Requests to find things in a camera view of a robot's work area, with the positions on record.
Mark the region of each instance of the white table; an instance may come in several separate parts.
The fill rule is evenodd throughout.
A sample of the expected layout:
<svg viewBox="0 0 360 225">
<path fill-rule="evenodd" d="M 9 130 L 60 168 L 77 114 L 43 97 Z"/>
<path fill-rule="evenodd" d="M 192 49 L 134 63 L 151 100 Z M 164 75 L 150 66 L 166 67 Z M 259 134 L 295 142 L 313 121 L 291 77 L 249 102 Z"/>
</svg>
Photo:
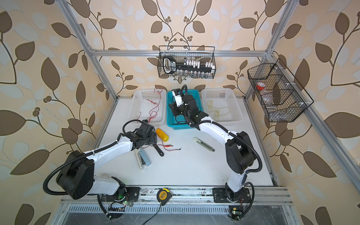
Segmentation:
<svg viewBox="0 0 360 225">
<path fill-rule="evenodd" d="M 260 150 L 255 132 L 247 114 L 243 99 L 238 99 L 243 118 L 239 122 L 225 127 L 237 132 L 245 131 L 252 142 L 253 147 L 262 159 L 262 170 L 250 173 L 247 181 L 255 186 L 273 186 L 264 157 Z M 100 146 L 113 142 L 118 134 L 122 132 L 122 126 L 127 122 L 131 99 L 119 99 L 114 114 L 106 129 Z M 139 127 L 139 123 L 130 123 L 126 131 L 133 131 Z M 115 176 L 126 185 L 185 185 L 185 186 L 224 186 L 227 182 L 231 169 L 226 162 L 225 147 L 205 132 L 197 129 L 173 130 L 164 123 L 155 125 L 162 129 L 168 136 L 166 144 L 181 148 L 179 151 L 164 152 L 161 157 L 153 147 L 145 149 L 151 165 L 140 170 L 134 151 L 122 154 L 100 167 L 95 174 Z M 211 145 L 215 152 L 211 152 L 193 140 L 198 137 L 205 143 Z M 257 168 L 257 160 L 251 168 Z"/>
</svg>

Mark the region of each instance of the yellow wire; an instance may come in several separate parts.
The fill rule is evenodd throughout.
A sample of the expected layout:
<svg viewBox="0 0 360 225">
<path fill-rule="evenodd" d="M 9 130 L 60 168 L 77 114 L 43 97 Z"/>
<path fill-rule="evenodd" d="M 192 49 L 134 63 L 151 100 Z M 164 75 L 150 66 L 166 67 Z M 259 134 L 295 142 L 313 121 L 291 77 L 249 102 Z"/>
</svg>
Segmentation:
<svg viewBox="0 0 360 225">
<path fill-rule="evenodd" d="M 219 120 L 219 119 L 220 119 L 220 116 L 226 116 L 227 114 L 230 113 L 230 108 L 229 108 L 229 107 L 225 106 L 225 107 L 222 107 L 222 108 L 216 108 L 216 107 L 213 107 L 213 106 L 212 106 L 212 103 L 213 103 L 212 100 L 210 100 L 210 101 L 208 101 L 208 102 L 206 103 L 206 105 L 208 106 L 208 112 L 214 112 L 214 113 L 215 113 L 215 118 L 214 118 L 215 121 Z M 228 113 L 227 113 L 227 114 L 220 114 L 220 110 L 219 110 L 219 109 L 224 109 L 224 108 L 228 108 L 228 109 L 229 109 Z"/>
</svg>

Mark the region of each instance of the black wire basket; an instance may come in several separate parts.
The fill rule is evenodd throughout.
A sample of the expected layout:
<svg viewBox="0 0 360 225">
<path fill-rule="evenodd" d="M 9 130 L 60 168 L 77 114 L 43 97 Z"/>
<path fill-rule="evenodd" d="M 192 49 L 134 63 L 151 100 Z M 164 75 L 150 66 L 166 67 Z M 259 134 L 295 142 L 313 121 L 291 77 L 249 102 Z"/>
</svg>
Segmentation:
<svg viewBox="0 0 360 225">
<path fill-rule="evenodd" d="M 277 60 L 248 69 L 250 84 L 269 122 L 294 122 L 314 102 L 290 70 L 294 80 L 285 77 L 283 65 Z M 302 98 L 295 86 L 304 90 L 309 98 Z"/>
<path fill-rule="evenodd" d="M 216 72 L 215 47 L 159 46 L 159 77 L 213 79 Z"/>
</svg>

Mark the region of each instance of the yellow tape measure label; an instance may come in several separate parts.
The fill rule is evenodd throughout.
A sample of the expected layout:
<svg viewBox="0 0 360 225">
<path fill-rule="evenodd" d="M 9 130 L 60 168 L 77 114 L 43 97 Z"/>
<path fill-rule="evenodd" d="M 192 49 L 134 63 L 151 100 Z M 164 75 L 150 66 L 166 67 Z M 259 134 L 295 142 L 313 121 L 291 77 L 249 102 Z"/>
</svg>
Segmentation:
<svg viewBox="0 0 360 225">
<path fill-rule="evenodd" d="M 161 200 L 165 200 L 165 199 L 166 199 L 166 197 L 167 197 L 167 193 L 166 193 L 166 191 L 162 191 L 162 192 L 160 192 L 160 194 L 159 194 L 159 198 L 160 198 Z"/>
</svg>

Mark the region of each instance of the blue plastic basket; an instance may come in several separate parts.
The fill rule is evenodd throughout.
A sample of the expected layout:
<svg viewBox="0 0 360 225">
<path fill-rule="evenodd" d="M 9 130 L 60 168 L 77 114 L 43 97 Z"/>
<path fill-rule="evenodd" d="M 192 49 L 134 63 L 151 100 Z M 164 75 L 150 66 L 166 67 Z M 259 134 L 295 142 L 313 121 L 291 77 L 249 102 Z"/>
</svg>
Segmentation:
<svg viewBox="0 0 360 225">
<path fill-rule="evenodd" d="M 200 111 L 202 111 L 199 91 L 195 90 L 195 89 L 188 89 L 188 95 L 192 95 L 194 97 L 197 107 L 199 108 Z M 179 125 L 177 125 L 177 121 L 175 120 L 175 116 L 174 116 L 174 114 L 172 113 L 172 111 L 171 111 L 171 109 L 169 107 L 169 104 L 175 102 L 175 98 L 173 97 L 171 91 L 169 91 L 167 93 L 167 95 L 166 95 L 166 102 L 167 102 L 167 110 L 166 110 L 167 125 L 169 127 L 173 128 L 174 130 L 193 128 L 193 127 L 190 127 L 187 124 L 179 124 Z M 177 116 L 176 119 L 178 121 L 185 121 L 183 115 Z"/>
</svg>

